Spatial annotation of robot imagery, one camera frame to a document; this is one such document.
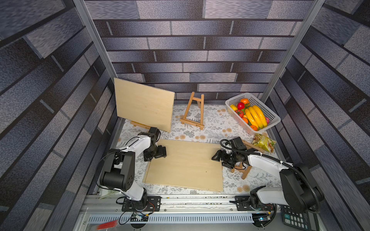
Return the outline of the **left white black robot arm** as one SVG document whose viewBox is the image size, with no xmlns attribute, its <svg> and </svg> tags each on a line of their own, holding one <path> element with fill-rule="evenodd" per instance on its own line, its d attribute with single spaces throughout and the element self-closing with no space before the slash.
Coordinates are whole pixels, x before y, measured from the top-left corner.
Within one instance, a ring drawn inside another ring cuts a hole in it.
<svg viewBox="0 0 370 231">
<path fill-rule="evenodd" d="M 148 204 L 146 189 L 135 182 L 135 158 L 143 154 L 144 161 L 165 158 L 166 147 L 157 145 L 161 136 L 158 128 L 134 136 L 121 149 L 110 149 L 102 158 L 104 164 L 99 178 L 99 186 L 122 193 L 132 208 L 143 211 Z"/>
</svg>

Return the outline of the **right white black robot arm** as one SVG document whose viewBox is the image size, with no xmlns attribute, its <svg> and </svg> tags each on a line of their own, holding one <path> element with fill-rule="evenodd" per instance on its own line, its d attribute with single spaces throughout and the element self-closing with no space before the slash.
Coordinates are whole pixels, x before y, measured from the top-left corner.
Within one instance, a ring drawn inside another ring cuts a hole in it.
<svg viewBox="0 0 370 231">
<path fill-rule="evenodd" d="M 324 193 L 309 169 L 302 164 L 292 164 L 264 154 L 255 148 L 248 149 L 240 137 L 220 141 L 221 149 L 212 157 L 222 166 L 235 169 L 237 163 L 256 167 L 278 178 L 280 187 L 260 186 L 250 192 L 247 200 L 241 201 L 254 210 L 264 205 L 276 204 L 289 206 L 294 211 L 303 213 L 320 212 Z"/>
</svg>

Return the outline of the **plywood board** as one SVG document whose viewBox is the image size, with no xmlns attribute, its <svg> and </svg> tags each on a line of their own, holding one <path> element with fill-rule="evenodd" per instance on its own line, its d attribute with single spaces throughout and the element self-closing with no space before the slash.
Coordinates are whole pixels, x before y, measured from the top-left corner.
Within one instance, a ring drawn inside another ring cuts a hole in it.
<svg viewBox="0 0 370 231">
<path fill-rule="evenodd" d="M 114 79 L 119 117 L 170 132 L 175 93 L 168 90 Z"/>
<path fill-rule="evenodd" d="M 178 140 L 159 141 L 166 157 L 152 159 L 143 182 L 204 191 L 223 191 L 223 167 L 212 157 L 221 145 Z"/>
</svg>

